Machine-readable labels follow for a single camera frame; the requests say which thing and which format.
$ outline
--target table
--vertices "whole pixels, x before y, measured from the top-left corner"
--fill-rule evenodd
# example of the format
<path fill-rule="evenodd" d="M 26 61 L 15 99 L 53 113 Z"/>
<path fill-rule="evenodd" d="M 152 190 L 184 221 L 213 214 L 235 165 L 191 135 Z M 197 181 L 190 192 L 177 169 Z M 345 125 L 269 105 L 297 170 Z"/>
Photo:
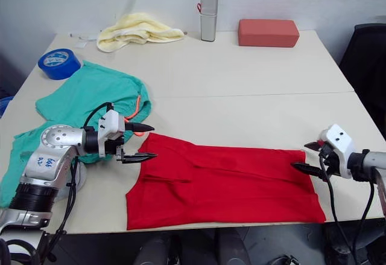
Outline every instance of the table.
<path fill-rule="evenodd" d="M 227 45 L 233 45 L 231 41 L 233 36 L 234 33 L 218 33 L 214 44 L 219 42 L 222 45 L 213 45 L 212 47 L 217 47 L 217 49 L 211 53 L 221 54 L 223 50 L 226 51 L 224 53 L 230 53 L 231 48 Z M 59 47 L 72 48 L 74 42 L 74 39 L 57 36 L 48 50 Z M 169 49 L 169 53 L 174 51 L 173 53 L 176 54 L 181 53 L 181 47 L 190 51 L 195 50 L 195 57 L 190 55 L 185 59 L 186 70 L 177 69 L 176 63 L 173 61 L 158 62 L 157 69 L 153 67 L 150 71 L 151 63 L 147 64 L 148 68 L 142 68 L 140 71 L 133 69 L 136 65 L 140 67 L 138 63 L 125 66 L 125 53 L 127 53 L 127 57 L 135 54 L 137 62 L 140 62 L 141 59 L 145 62 L 149 55 L 156 54 L 154 52 L 155 49 L 158 49 L 156 45 L 130 45 L 127 49 L 124 48 L 116 54 L 103 54 L 95 50 L 93 45 L 88 45 L 86 49 L 73 50 L 80 57 L 91 62 L 125 72 L 130 70 L 131 74 L 140 77 L 151 91 L 154 106 L 145 123 L 154 126 L 159 134 L 181 138 L 201 145 L 302 149 L 303 144 L 314 141 L 321 130 L 332 123 L 337 123 L 355 140 L 358 150 L 369 148 L 370 150 L 386 151 L 386 143 L 382 135 L 313 31 L 300 32 L 299 46 L 297 47 L 300 54 L 305 53 L 304 61 L 310 58 L 314 59 L 312 65 L 315 66 L 315 69 L 310 69 L 311 62 L 303 63 L 302 58 L 295 50 L 267 48 L 268 52 L 264 48 L 257 48 L 256 55 L 262 52 L 266 54 L 266 57 L 261 57 L 261 61 L 257 61 L 257 63 L 254 61 L 260 56 L 251 59 L 250 62 L 256 65 L 269 67 L 269 62 L 271 62 L 274 67 L 279 69 L 280 65 L 283 67 L 283 63 L 278 63 L 275 60 L 276 55 L 285 55 L 288 51 L 292 56 L 285 55 L 287 61 L 298 68 L 303 68 L 293 69 L 292 67 L 287 70 L 286 73 L 293 75 L 286 78 L 287 83 L 282 83 L 284 78 L 278 77 L 280 72 L 272 69 L 270 76 L 267 76 L 265 85 L 257 82 L 253 86 L 251 82 L 257 81 L 260 75 L 257 72 L 248 73 L 247 65 L 244 65 L 240 75 L 245 80 L 247 88 L 243 91 L 240 90 L 242 88 L 241 83 L 225 85 L 226 81 L 230 84 L 232 77 L 236 78 L 237 72 L 232 72 L 232 67 L 219 62 L 213 63 L 213 66 L 218 65 L 224 69 L 226 80 L 217 81 L 214 77 L 205 77 L 205 85 L 210 89 L 191 87 L 192 82 L 198 83 L 200 78 L 203 81 L 204 75 L 217 71 L 211 69 L 188 75 L 189 71 L 194 73 L 189 61 L 193 61 L 200 55 L 199 46 L 202 44 L 206 43 L 201 43 L 194 38 L 187 38 L 181 42 L 171 43 L 170 46 L 158 45 L 165 46 L 165 49 Z M 210 57 L 205 54 L 202 55 L 202 63 L 210 63 L 210 61 Z M 315 71 L 319 71 L 320 67 L 326 68 L 324 77 L 315 73 Z M 179 71 L 186 77 L 180 75 L 173 78 Z M 162 73 L 169 73 L 169 80 L 173 80 L 176 86 L 186 87 L 186 90 L 170 90 L 168 81 L 161 80 L 163 79 Z M 2 159 L 0 175 L 5 173 L 8 166 L 13 135 L 33 129 L 44 122 L 34 110 L 34 101 L 53 92 L 61 83 L 63 81 L 47 79 L 39 68 L 35 68 L 15 100 L 7 108 L 0 121 L 0 157 Z M 204 130 L 206 126 L 200 124 L 203 122 L 213 124 L 210 131 Z M 126 143 L 125 150 L 135 151 L 143 140 L 144 138 L 132 138 Z M 308 150 L 306 153 L 307 161 L 312 165 L 317 165 L 317 154 Z M 77 195 L 77 202 L 67 222 L 66 230 L 69 233 L 125 231 L 125 193 L 136 182 L 139 164 L 123 165 L 109 161 L 88 165 L 87 168 L 86 184 Z M 327 186 L 320 179 L 312 178 L 312 181 L 327 220 L 332 221 Z M 360 219 L 369 196 L 368 184 L 333 176 L 332 185 L 335 190 L 338 218 L 340 220 Z M 65 206 L 65 200 L 55 203 L 54 215 L 48 227 L 49 232 L 54 232 L 60 224 Z M 383 216 L 381 204 L 377 197 L 375 197 L 368 216 L 369 218 Z M 270 224 L 200 223 L 159 229 L 251 225 Z"/>

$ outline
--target white wall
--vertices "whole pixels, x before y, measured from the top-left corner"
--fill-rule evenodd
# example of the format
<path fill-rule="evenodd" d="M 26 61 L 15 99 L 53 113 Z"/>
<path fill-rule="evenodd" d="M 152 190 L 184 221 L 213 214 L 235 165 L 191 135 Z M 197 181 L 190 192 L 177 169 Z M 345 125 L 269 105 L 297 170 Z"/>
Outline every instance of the white wall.
<path fill-rule="evenodd" d="M 199 0 L 0 0 L 0 53 L 26 77 L 55 33 L 96 33 L 124 12 L 146 11 L 185 31 L 199 30 Z M 339 61 L 353 26 L 386 22 L 386 0 L 219 0 L 218 30 L 241 18 L 294 19 L 317 30 Z"/>

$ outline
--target red cloth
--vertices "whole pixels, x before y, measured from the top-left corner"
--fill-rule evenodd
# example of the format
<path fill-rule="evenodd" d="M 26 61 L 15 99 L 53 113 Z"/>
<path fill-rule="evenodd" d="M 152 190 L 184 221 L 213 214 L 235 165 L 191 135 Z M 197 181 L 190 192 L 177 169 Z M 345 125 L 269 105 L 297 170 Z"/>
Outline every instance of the red cloth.
<path fill-rule="evenodd" d="M 311 180 L 291 166 L 300 150 L 199 146 L 151 133 L 126 194 L 127 229 L 198 222 L 317 222 L 326 219 Z"/>

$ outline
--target black office chair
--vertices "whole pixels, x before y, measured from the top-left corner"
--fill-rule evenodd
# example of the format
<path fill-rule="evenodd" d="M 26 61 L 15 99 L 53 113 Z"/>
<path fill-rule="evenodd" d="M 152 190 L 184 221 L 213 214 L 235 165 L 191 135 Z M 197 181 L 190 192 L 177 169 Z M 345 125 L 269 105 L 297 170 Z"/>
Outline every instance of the black office chair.
<path fill-rule="evenodd" d="M 339 67 L 386 138 L 386 24 L 356 25 Z"/>

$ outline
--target floor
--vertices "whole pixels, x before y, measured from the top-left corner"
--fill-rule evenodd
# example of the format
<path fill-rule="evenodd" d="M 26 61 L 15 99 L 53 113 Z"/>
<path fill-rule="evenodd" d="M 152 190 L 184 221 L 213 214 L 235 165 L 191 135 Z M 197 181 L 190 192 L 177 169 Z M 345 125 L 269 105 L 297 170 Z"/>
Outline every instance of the floor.
<path fill-rule="evenodd" d="M 240 227 L 237 230 L 253 265 L 266 265 L 282 255 L 293 255 L 300 264 L 325 264 L 320 225 Z M 182 239 L 191 264 L 195 263 L 195 254 L 206 252 L 214 236 L 214 229 L 174 232 Z M 152 235 L 153 232 L 66 235 L 54 249 L 57 261 L 45 264 L 132 264 L 141 245 Z"/>

